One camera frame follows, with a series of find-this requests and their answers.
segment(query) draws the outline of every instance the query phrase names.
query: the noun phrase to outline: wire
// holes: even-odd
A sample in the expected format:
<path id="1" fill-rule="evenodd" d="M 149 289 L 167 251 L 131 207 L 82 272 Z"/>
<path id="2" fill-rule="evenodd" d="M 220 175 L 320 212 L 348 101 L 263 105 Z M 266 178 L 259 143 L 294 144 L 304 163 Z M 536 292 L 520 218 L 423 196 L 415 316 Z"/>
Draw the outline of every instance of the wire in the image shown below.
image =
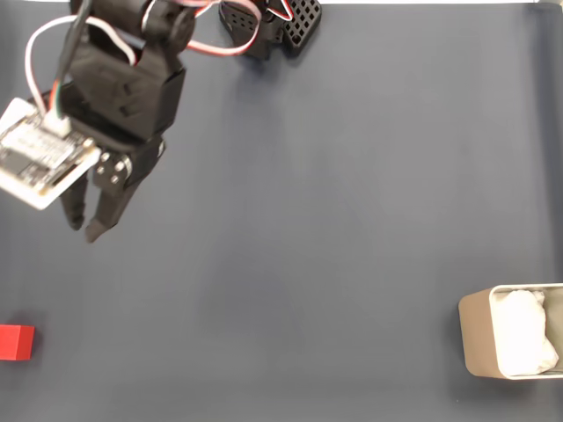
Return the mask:
<path id="1" fill-rule="evenodd" d="M 141 32 L 142 33 L 144 33 L 144 30 L 147 28 L 147 24 L 149 23 L 150 11 L 152 11 L 152 8 L 155 7 L 156 3 L 157 3 L 157 0 L 152 0 L 149 3 L 149 7 L 147 7 L 146 12 L 144 12 L 143 20 L 141 20 Z"/>
<path id="2" fill-rule="evenodd" d="M 291 6 L 289 6 L 288 0 L 280 0 L 280 1 L 281 4 L 283 5 L 283 8 L 285 9 L 286 12 L 285 15 L 282 15 L 276 9 L 272 9 L 271 7 L 268 7 L 267 11 L 277 16 L 278 18 L 285 20 L 286 22 L 291 22 L 293 20 L 294 15 L 293 15 L 293 11 L 291 10 Z M 208 4 L 207 6 L 200 8 L 198 11 L 196 11 L 195 17 L 198 18 L 203 13 L 208 11 L 212 6 L 213 4 Z"/>
<path id="3" fill-rule="evenodd" d="M 61 83 L 58 80 L 55 80 L 53 82 L 53 88 L 51 89 L 51 98 L 49 99 L 49 110 L 53 110 L 58 102 L 60 87 L 61 87 Z"/>
<path id="4" fill-rule="evenodd" d="M 272 9 L 271 7 L 268 7 L 267 11 L 286 22 L 291 22 L 293 20 L 293 11 L 291 10 L 291 6 L 289 6 L 288 0 L 281 0 L 281 4 L 283 4 L 283 8 L 285 9 L 285 15 L 282 15 L 280 12 Z"/>
<path id="5" fill-rule="evenodd" d="M 61 84 L 64 82 L 64 77 L 69 71 L 70 63 L 72 62 L 72 58 L 74 57 L 78 48 L 78 43 L 80 42 L 80 35 L 86 27 L 86 19 L 90 16 L 91 7 L 92 0 L 83 0 L 80 5 L 80 9 L 78 10 L 77 18 L 67 32 L 67 39 L 64 43 L 61 57 L 59 59 L 59 68 L 55 74 L 55 83 L 58 89 L 60 89 Z M 58 92 L 55 93 L 55 91 L 53 91 L 51 93 L 51 98 L 55 97 L 58 98 Z M 62 115 L 59 114 L 60 108 L 60 106 L 57 106 L 57 116 L 59 119 L 62 117 Z"/>
<path id="6" fill-rule="evenodd" d="M 50 29 L 57 25 L 68 24 L 72 23 L 77 19 L 76 15 L 70 16 L 63 16 L 62 18 L 54 19 L 50 22 L 47 22 L 45 25 L 40 27 L 37 31 L 35 31 L 32 36 L 30 37 L 29 41 L 27 42 L 26 46 L 26 80 L 27 84 L 29 85 L 29 89 L 32 92 L 33 99 L 35 100 L 35 104 L 39 108 L 39 111 L 42 116 L 47 113 L 47 108 L 45 107 L 45 102 L 43 101 L 43 97 L 41 96 L 41 92 L 39 91 L 39 87 L 37 86 L 37 82 L 35 81 L 35 77 L 33 75 L 33 66 L 32 66 L 32 51 L 33 51 L 33 43 L 37 38 L 44 33 L 47 29 Z M 133 48 L 131 48 L 124 40 L 120 38 L 118 33 L 104 20 L 89 17 L 86 19 L 86 23 L 89 25 L 97 26 L 99 29 L 102 29 L 104 32 L 107 33 L 107 36 L 115 43 L 115 45 L 125 53 L 129 60 L 129 64 L 131 66 L 135 66 L 136 64 L 136 55 Z"/>
<path id="7" fill-rule="evenodd" d="M 225 0 L 174 0 L 174 3 L 182 4 L 187 7 L 199 7 L 200 9 L 195 13 L 195 16 L 198 18 L 203 13 L 208 11 L 211 6 L 222 3 L 223 1 Z M 241 6 L 251 11 L 254 17 L 257 19 L 252 37 L 245 44 L 238 47 L 230 47 L 230 48 L 215 47 L 196 40 L 190 40 L 187 43 L 186 48 L 192 49 L 199 53 L 204 53 L 206 55 L 218 55 L 220 57 L 241 55 L 246 50 L 248 50 L 248 48 L 250 48 L 250 46 L 253 44 L 253 42 L 256 40 L 256 37 L 258 36 L 260 21 L 262 20 L 262 14 L 260 13 L 260 9 L 251 0 L 229 0 L 229 3 L 240 4 Z"/>

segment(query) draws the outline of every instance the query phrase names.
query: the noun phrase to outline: gray table surface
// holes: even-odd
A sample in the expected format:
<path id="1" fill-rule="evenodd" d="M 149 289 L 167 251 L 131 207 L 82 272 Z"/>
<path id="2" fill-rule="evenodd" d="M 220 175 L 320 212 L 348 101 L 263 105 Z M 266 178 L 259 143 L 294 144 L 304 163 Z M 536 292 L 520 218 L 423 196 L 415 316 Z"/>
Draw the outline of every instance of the gray table surface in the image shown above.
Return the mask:
<path id="1" fill-rule="evenodd" d="M 1 107 L 65 12 L 0 3 Z M 457 314 L 559 280 L 536 60 L 559 14 L 327 6 L 297 62 L 185 53 L 118 227 L 89 245 L 59 204 L 0 194 L 0 322 L 39 330 L 0 364 L 0 420 L 560 421 L 560 382 L 469 375 Z M 37 44 L 44 89 L 62 35 Z M 196 35 L 226 41 L 215 13 Z"/>

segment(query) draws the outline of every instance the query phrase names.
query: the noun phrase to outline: red block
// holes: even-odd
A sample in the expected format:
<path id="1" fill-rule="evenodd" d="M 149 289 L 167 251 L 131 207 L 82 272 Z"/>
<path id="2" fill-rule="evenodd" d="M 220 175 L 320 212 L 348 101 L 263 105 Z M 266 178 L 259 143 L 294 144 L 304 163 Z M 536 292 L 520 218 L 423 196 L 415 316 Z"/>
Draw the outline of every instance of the red block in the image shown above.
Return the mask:
<path id="1" fill-rule="evenodd" d="M 0 360 L 30 360 L 35 327 L 0 324 Z"/>

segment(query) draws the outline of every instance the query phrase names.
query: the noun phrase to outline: perforated bracket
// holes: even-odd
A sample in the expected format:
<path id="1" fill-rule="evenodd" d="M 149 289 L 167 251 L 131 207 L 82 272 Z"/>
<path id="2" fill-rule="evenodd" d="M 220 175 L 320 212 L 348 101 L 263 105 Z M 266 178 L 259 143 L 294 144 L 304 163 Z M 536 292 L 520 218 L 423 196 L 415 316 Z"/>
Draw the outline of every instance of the perforated bracket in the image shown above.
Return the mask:
<path id="1" fill-rule="evenodd" d="M 291 0 L 290 5 L 294 14 L 291 22 L 285 22 L 270 12 L 263 14 L 256 40 L 246 55 L 267 60 L 272 47 L 280 44 L 289 56 L 298 56 L 301 53 L 317 29 L 322 8 L 317 0 Z M 242 45 L 252 37 L 256 18 L 245 10 L 223 3 L 219 8 L 219 17 L 233 44 Z"/>
<path id="2" fill-rule="evenodd" d="M 283 44 L 289 55 L 301 53 L 317 29 L 322 9 L 317 0 L 292 0 L 294 18 L 283 26 Z"/>

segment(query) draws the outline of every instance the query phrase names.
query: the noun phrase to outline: white tissue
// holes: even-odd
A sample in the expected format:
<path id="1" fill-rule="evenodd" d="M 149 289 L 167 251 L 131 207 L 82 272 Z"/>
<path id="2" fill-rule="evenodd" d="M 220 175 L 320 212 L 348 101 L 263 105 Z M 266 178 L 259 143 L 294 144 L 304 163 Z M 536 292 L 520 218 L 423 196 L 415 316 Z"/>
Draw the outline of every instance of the white tissue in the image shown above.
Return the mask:
<path id="1" fill-rule="evenodd" d="M 553 369 L 559 356 L 545 336 L 545 296 L 515 290 L 491 301 L 499 369 L 505 375 L 537 375 Z"/>

